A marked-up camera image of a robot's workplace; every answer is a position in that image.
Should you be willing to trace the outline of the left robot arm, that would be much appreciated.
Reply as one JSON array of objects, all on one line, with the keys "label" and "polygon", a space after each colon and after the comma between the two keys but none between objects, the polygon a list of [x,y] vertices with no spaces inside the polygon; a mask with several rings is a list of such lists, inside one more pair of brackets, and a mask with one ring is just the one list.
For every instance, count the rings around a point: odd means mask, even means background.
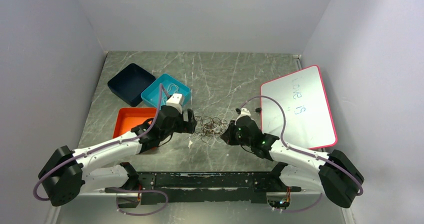
[{"label": "left robot arm", "polygon": [[103,188],[132,192],[139,188],[139,175],[128,162],[113,167],[107,164],[160,147],[173,134],[192,134],[197,121],[192,109],[179,111],[163,105],[154,118],[131,128],[124,134],[89,147],[71,150],[57,148],[38,174],[33,195],[59,207],[79,194]]}]

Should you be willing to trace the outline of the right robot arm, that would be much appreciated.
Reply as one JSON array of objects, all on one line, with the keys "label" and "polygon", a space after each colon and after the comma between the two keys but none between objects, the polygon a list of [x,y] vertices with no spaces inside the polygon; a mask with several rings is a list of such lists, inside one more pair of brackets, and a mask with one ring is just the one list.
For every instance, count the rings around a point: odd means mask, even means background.
[{"label": "right robot arm", "polygon": [[263,133],[250,118],[242,125],[231,120],[220,138],[227,145],[250,148],[261,159],[282,163],[282,170],[270,177],[275,191],[285,187],[316,191],[346,209],[363,194],[363,175],[340,150],[320,152],[284,143],[276,135]]}]

